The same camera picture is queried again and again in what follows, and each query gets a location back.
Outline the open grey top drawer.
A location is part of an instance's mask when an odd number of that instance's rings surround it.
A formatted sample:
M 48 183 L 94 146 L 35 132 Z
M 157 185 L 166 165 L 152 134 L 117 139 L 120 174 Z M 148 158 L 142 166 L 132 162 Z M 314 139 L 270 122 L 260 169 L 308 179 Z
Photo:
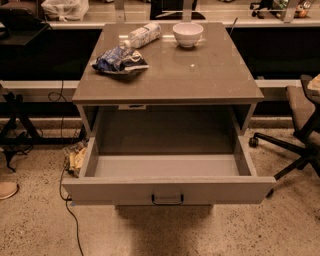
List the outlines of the open grey top drawer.
M 183 206 L 259 203 L 275 183 L 257 174 L 226 106 L 99 111 L 78 177 L 62 184 L 77 204 Z

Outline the white ceramic bowl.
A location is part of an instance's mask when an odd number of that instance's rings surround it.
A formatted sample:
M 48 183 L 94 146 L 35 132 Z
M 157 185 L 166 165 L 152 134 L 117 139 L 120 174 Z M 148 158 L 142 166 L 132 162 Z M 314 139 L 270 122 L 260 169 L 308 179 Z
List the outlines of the white ceramic bowl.
M 193 47 L 201 38 L 204 28 L 193 22 L 181 22 L 173 26 L 173 34 L 182 47 Z

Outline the yellow crumpled wrappers on floor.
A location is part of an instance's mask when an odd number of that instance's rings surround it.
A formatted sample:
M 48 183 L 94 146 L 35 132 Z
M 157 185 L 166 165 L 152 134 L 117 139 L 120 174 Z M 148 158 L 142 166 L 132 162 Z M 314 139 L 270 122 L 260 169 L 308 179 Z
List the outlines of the yellow crumpled wrappers on floor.
M 77 142 L 63 148 L 65 156 L 65 169 L 75 177 L 78 177 L 82 168 L 84 157 L 86 155 L 87 143 L 85 141 Z

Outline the black metal stand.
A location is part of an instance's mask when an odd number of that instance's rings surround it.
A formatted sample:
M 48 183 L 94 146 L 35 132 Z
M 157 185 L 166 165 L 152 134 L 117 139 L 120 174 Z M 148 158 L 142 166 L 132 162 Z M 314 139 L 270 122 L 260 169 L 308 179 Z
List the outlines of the black metal stand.
M 6 101 L 7 111 L 10 114 L 8 122 L 0 131 L 0 145 L 8 148 L 2 149 L 6 159 L 6 166 L 12 172 L 15 169 L 10 166 L 12 158 L 26 152 L 20 149 L 21 145 L 28 145 L 30 149 L 34 145 L 69 145 L 81 142 L 85 139 L 85 129 L 81 127 L 78 137 L 63 137 L 63 133 L 57 138 L 44 137 L 31 122 L 28 111 L 24 107 L 24 100 L 21 94 L 15 95 L 12 91 L 0 86 L 1 95 Z

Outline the white plastic bag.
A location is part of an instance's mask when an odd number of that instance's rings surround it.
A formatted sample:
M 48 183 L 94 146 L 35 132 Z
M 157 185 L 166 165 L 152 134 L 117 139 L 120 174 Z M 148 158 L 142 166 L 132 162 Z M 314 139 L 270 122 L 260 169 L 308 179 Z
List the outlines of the white plastic bag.
M 82 21 L 89 10 L 89 0 L 45 0 L 41 7 L 51 20 Z

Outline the grey cabinet with glass top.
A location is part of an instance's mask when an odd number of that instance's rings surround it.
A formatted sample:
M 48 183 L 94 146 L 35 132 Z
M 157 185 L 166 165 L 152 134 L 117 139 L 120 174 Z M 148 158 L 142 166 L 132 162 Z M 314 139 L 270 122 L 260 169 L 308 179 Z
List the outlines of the grey cabinet with glass top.
M 99 74 L 88 66 L 73 95 L 87 129 L 84 108 L 99 105 L 231 105 L 244 132 L 263 94 L 221 23 L 205 23 L 199 43 L 180 47 L 172 23 L 162 37 L 139 50 L 149 68 L 136 75 Z

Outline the clear plastic water bottle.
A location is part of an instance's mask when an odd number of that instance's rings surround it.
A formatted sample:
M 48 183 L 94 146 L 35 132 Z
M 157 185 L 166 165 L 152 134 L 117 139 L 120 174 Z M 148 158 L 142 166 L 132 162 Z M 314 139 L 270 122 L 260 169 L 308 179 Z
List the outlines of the clear plastic water bottle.
M 120 43 L 121 46 L 139 49 L 161 36 L 161 26 L 158 23 L 148 23 L 128 34 L 128 37 Z

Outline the blue chip bag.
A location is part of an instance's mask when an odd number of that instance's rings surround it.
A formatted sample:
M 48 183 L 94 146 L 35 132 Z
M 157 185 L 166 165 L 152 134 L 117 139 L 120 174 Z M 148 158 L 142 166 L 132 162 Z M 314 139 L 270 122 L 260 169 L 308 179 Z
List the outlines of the blue chip bag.
M 94 70 L 106 74 L 129 74 L 148 69 L 149 65 L 134 48 L 117 46 L 107 50 L 91 63 Z

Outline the pink shoe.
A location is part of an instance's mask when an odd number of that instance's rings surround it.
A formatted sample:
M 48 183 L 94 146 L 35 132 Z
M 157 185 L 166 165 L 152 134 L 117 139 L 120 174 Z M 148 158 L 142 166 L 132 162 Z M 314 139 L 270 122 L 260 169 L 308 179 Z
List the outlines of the pink shoe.
M 0 182 L 0 200 L 8 199 L 18 192 L 19 185 L 16 182 Z

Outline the black office chair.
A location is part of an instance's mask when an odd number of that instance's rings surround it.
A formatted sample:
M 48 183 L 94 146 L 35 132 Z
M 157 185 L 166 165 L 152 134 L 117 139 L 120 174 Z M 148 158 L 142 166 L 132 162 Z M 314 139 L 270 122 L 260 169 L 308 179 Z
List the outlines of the black office chair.
M 250 147 L 257 147 L 260 139 L 299 155 L 299 158 L 274 175 L 279 180 L 294 169 L 303 170 L 310 164 L 320 176 L 320 86 L 319 76 L 300 77 L 301 86 L 287 86 L 286 94 L 292 113 L 293 136 L 304 148 L 256 132 L 249 139 Z

